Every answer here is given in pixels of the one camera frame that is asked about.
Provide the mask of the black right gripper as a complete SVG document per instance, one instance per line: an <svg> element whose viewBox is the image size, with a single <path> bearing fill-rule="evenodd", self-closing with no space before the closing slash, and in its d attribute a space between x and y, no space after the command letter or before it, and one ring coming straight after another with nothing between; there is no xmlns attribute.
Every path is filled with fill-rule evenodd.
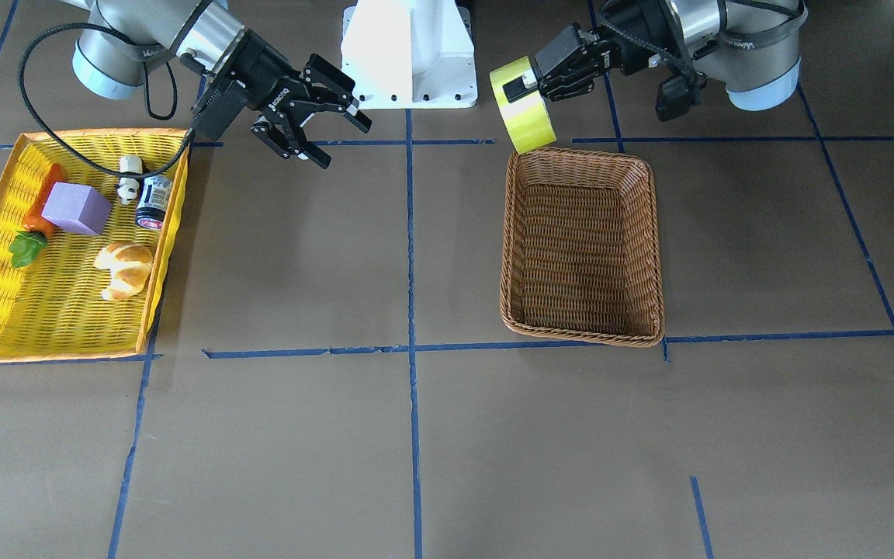
<svg viewBox="0 0 894 559"><path fill-rule="evenodd" d="M355 82L319 54L301 71L262 36L244 31L226 54L226 63L192 108L198 137L216 141L243 109L259 113L251 132L277 155L311 161L327 169L332 156L309 141L304 124L314 114L341 114L359 131L373 122L355 105Z"/></svg>

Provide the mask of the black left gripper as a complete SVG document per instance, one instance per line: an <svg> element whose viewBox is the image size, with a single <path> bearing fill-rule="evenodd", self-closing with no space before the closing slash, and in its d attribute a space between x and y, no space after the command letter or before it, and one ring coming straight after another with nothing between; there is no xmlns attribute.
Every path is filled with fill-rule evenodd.
<svg viewBox="0 0 894 559"><path fill-rule="evenodd" d="M664 1L606 1L592 30L570 24L533 58L521 75L524 88L564 100L591 92L600 75L617 68L634 75L658 56L673 75L684 75L681 28Z"/></svg>

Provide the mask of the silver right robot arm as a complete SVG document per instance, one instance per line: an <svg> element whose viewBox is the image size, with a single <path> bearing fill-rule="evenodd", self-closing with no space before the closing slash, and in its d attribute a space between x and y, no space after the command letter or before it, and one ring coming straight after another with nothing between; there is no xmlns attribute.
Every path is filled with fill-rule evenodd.
<svg viewBox="0 0 894 559"><path fill-rule="evenodd" d="M252 133L277 155L327 168L330 156L303 130L314 114L341 114L362 132L372 127L352 78L319 54L293 67L224 1L79 1L78 7L89 14L72 53L78 80L103 98L125 99L149 71L178 59L210 79L192 107L198 137L216 141L249 109L258 113Z"/></svg>

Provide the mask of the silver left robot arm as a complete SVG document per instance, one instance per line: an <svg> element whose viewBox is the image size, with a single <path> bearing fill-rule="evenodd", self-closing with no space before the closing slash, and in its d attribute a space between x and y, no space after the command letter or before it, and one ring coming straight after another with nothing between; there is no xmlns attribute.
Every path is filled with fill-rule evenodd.
<svg viewBox="0 0 894 559"><path fill-rule="evenodd" d="M595 15L595 28L571 24L531 57L503 84L506 100L575 98L600 75L634 75L652 63L670 70L655 102L664 123L699 105L711 79L745 111L773 109L797 89L805 2L607 1Z"/></svg>

